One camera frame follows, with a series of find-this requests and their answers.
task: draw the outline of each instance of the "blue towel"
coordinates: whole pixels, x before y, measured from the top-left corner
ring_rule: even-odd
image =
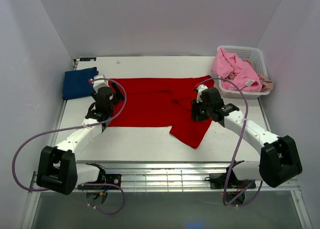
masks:
[[[64,73],[62,99],[70,100],[90,96],[95,90],[89,83],[89,79],[94,78],[98,73],[96,67],[66,71]]]

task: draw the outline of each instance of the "white tabletop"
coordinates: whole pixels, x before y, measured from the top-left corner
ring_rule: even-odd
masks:
[[[80,61],[77,70],[97,67],[107,78],[192,78],[211,75],[212,56],[97,57]],[[68,100],[60,128],[79,125],[94,100]],[[245,112],[243,99],[224,98]],[[248,118],[266,128],[257,99],[248,100]],[[171,127],[109,127],[79,155],[77,161],[108,162],[229,162],[238,135],[212,122],[200,146],[193,149],[169,134]],[[60,132],[57,143],[71,131]],[[237,160],[259,160],[257,151],[242,141]]]

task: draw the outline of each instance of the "white plastic basket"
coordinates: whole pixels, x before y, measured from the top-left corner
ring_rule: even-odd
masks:
[[[217,51],[219,51],[220,48],[225,49],[228,53],[236,53],[240,58],[250,59],[253,62],[253,65],[254,65],[253,69],[255,70],[255,72],[268,77],[264,56],[262,55],[261,50],[253,47],[246,47],[246,46],[221,45],[217,48]],[[222,97],[242,98],[239,91],[224,89],[222,87],[221,80],[219,80],[219,90]],[[257,99],[261,95],[268,95],[270,91],[267,91],[267,92],[243,91],[242,93],[247,99]]]

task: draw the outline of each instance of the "pink cloth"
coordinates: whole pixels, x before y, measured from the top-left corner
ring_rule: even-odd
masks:
[[[259,76],[250,64],[247,61],[243,61],[236,53],[226,52],[223,48],[220,48],[217,52],[211,71],[220,75],[222,78],[227,78],[230,73],[234,73],[235,77],[231,79],[231,81],[236,84],[241,91],[259,93],[262,89]],[[226,90],[237,90],[227,81],[222,82],[222,87]]]

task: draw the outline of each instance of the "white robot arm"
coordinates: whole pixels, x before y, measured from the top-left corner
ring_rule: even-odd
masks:
[[[46,146],[41,151],[36,178],[38,186],[68,195],[77,185],[105,183],[103,167],[97,164],[76,164],[79,154],[109,125],[101,122],[111,118],[115,106],[125,99],[116,84],[111,83],[114,92],[105,80],[96,80],[103,78],[104,75],[94,78],[95,93],[91,96],[95,102],[88,109],[82,122],[83,128],[75,130],[55,146]]]
[[[197,92],[197,99],[192,101],[192,119],[211,118],[240,136],[246,119],[239,108],[231,103],[225,105],[215,87],[201,84]],[[237,181],[259,180],[275,188],[302,172],[297,146],[290,136],[280,137],[247,120],[243,139],[260,154],[260,161],[235,163],[232,173]]]

